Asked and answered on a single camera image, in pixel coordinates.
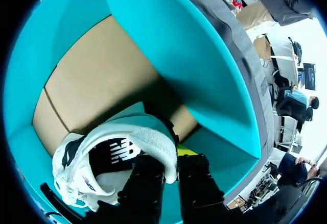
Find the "white wall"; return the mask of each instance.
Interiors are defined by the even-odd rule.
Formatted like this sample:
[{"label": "white wall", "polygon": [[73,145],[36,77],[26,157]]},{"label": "white wall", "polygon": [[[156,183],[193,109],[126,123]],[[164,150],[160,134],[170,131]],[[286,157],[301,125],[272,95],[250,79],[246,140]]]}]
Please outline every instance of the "white wall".
[{"label": "white wall", "polygon": [[314,110],[313,121],[302,131],[303,148],[300,154],[317,160],[327,145],[327,38],[317,19],[306,19],[281,27],[280,33],[290,36],[302,47],[302,62],[316,64],[316,91],[304,90],[307,96],[319,97],[320,106]]}]

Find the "khaki pants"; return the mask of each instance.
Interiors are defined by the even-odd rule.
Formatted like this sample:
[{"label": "khaki pants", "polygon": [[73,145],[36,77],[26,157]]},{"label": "khaki pants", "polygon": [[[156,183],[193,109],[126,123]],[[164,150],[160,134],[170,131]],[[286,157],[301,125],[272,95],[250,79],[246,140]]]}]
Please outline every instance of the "khaki pants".
[{"label": "khaki pants", "polygon": [[245,30],[253,29],[265,21],[275,22],[261,1],[246,6],[237,15],[237,19]]}]

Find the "teal bin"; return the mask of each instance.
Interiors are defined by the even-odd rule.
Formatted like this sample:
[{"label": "teal bin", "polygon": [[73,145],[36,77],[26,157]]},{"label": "teal bin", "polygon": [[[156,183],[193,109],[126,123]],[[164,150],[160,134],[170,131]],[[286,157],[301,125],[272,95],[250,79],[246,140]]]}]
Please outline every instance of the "teal bin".
[{"label": "teal bin", "polygon": [[[4,93],[6,136],[28,192],[56,211],[39,189],[46,182],[58,194],[51,156],[31,125],[33,114],[61,57],[111,14],[201,125],[184,146],[208,157],[217,185],[229,193],[261,157],[258,126],[228,48],[189,0],[42,0],[34,9],[14,45]],[[178,222],[177,184],[166,184],[161,223]]]}]

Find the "dark blue shirt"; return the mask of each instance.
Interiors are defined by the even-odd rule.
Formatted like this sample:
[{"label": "dark blue shirt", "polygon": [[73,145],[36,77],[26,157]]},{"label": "dark blue shirt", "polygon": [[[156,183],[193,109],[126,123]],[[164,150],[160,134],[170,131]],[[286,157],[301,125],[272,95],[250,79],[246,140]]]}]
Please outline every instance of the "dark blue shirt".
[{"label": "dark blue shirt", "polygon": [[278,173],[287,179],[289,185],[297,185],[304,182],[308,177],[308,171],[304,162],[295,164],[296,158],[286,153],[278,167]]}]

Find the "computer monitor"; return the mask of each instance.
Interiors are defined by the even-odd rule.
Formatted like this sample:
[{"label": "computer monitor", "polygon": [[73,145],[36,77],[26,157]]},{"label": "computer monitor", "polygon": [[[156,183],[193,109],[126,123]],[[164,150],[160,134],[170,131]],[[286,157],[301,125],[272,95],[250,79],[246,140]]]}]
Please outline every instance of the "computer monitor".
[{"label": "computer monitor", "polygon": [[298,68],[299,82],[305,85],[307,90],[316,90],[316,64],[304,63],[303,68]]}]

